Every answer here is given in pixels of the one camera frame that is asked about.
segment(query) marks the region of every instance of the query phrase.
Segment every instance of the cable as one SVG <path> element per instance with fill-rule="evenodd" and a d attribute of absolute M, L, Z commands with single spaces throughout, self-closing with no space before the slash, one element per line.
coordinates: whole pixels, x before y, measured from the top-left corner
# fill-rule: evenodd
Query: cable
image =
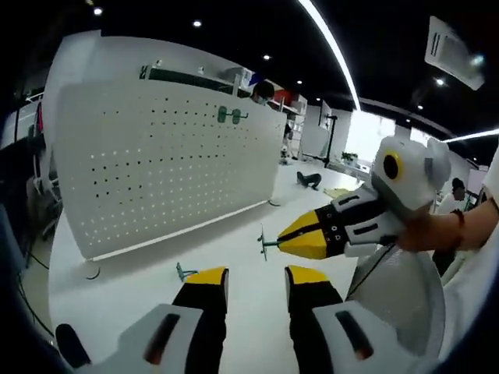
<path fill-rule="evenodd" d="M 43 321 L 38 317 L 37 313 L 35 313 L 34 310 L 31 308 L 31 305 L 26 298 L 26 293 L 24 292 L 24 287 L 23 287 L 23 282 L 21 281 L 21 276 L 19 275 L 18 277 L 19 277 L 19 289 L 18 289 L 19 294 L 21 295 L 21 298 L 23 298 L 24 302 L 26 303 L 26 306 L 30 310 L 31 315 L 38 321 L 40 326 L 43 327 L 43 329 L 48 333 L 48 335 L 50 335 L 52 338 L 54 338 L 54 334 L 48 329 L 47 326 L 45 326 Z"/>
<path fill-rule="evenodd" d="M 367 279 L 367 277 L 374 271 L 374 269 L 376 269 L 376 266 L 379 265 L 379 263 L 381 262 L 381 260 L 383 259 L 383 257 L 386 256 L 387 253 L 389 253 L 391 251 L 391 249 L 395 247 L 395 243 L 393 244 L 390 244 L 389 246 L 387 246 L 387 250 L 384 251 L 384 253 L 380 256 L 379 259 L 376 260 L 376 262 L 374 263 L 373 267 L 371 267 L 369 269 L 369 271 L 366 273 L 366 275 L 364 275 L 364 277 L 359 281 L 359 283 L 356 284 L 356 286 L 349 292 L 348 295 L 346 295 L 346 299 L 348 299 L 350 296 L 352 296 L 352 294 L 357 291 L 357 288 L 360 287 L 360 285 L 362 283 L 364 283 L 364 281 Z"/>
<path fill-rule="evenodd" d="M 33 254 L 33 253 L 31 253 L 31 252 L 30 252 L 30 256 L 31 256 L 31 257 L 33 257 L 33 259 L 34 259 L 37 263 L 39 263 L 39 264 L 40 264 L 40 265 L 42 265 L 45 269 L 47 269 L 47 270 L 48 270 L 48 266 L 47 266 L 47 265 L 45 265 L 44 263 L 42 263 L 39 259 L 37 259 L 37 258 L 34 256 L 34 254 Z"/>

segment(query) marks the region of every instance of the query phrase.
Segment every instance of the ceiling light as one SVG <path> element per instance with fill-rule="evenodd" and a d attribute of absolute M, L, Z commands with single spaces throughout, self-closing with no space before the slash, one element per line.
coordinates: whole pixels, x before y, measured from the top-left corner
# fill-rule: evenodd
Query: ceiling light
<path fill-rule="evenodd" d="M 489 130 L 489 131 L 482 131 L 482 132 L 476 132 L 474 134 L 469 134 L 469 135 L 464 135 L 464 136 L 458 136 L 457 138 L 452 138 L 452 139 L 444 140 L 444 143 L 453 143 L 453 142 L 458 142 L 460 140 L 483 138 L 484 136 L 491 136 L 491 135 L 497 135 L 497 134 L 499 134 L 499 129 Z"/>
<path fill-rule="evenodd" d="M 320 13 L 317 11 L 315 6 L 313 6 L 310 0 L 298 0 L 298 2 L 306 10 L 306 12 L 309 13 L 309 16 L 313 19 L 316 26 L 319 28 L 320 32 L 324 36 L 324 39 L 326 39 L 326 42 L 329 44 L 329 47 L 333 51 L 334 56 L 338 60 L 338 64 L 342 69 L 343 75 L 345 76 L 346 83 L 349 86 L 353 102 L 356 104 L 356 109 L 360 111 L 360 102 L 359 98 L 357 97 L 356 88 L 353 85 L 352 76 L 350 76 L 349 68 L 346 65 L 346 61 L 343 58 L 342 52 L 340 51 L 340 47 L 338 46 L 338 43 L 334 39 L 333 34 L 331 33 L 331 31 L 327 27 L 327 24 L 324 22 L 323 18 L 320 16 Z"/>
<path fill-rule="evenodd" d="M 483 55 L 474 55 L 469 63 L 471 66 L 481 66 L 484 61 L 485 58 L 483 57 Z"/>

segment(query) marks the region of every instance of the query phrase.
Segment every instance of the white floor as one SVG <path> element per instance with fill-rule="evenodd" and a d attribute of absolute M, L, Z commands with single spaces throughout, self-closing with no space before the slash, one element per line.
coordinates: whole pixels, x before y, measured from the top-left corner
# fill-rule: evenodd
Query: white floor
<path fill-rule="evenodd" d="M 32 254 L 45 265 L 49 264 L 53 237 L 50 236 L 46 242 L 38 238 L 33 246 Z M 50 314 L 48 311 L 48 270 L 30 258 L 28 268 L 22 275 L 23 289 L 31 308 L 45 326 L 53 332 Z M 52 341 L 50 335 L 36 321 L 29 309 L 26 309 L 29 319 L 33 322 L 40 334 Z"/>

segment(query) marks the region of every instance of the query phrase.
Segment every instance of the black object on floor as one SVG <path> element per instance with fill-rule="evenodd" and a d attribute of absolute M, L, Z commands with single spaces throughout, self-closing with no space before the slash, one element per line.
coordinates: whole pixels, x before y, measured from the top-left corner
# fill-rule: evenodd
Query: black object on floor
<path fill-rule="evenodd" d="M 62 357 L 75 369 L 91 364 L 87 351 L 76 335 L 75 330 L 67 323 L 62 323 L 55 329 L 55 339 Z"/>
<path fill-rule="evenodd" d="M 432 259 L 437 267 L 438 274 L 442 277 L 455 259 L 455 250 L 435 251 Z"/>
<path fill-rule="evenodd" d="M 303 175 L 301 171 L 298 171 L 296 173 L 296 179 L 298 180 L 298 183 L 300 185 L 304 185 L 305 187 L 308 187 L 309 184 L 311 183 L 311 187 L 317 191 L 317 186 L 319 185 L 320 181 L 322 181 L 322 177 L 320 174 L 311 174 L 311 175 Z"/>

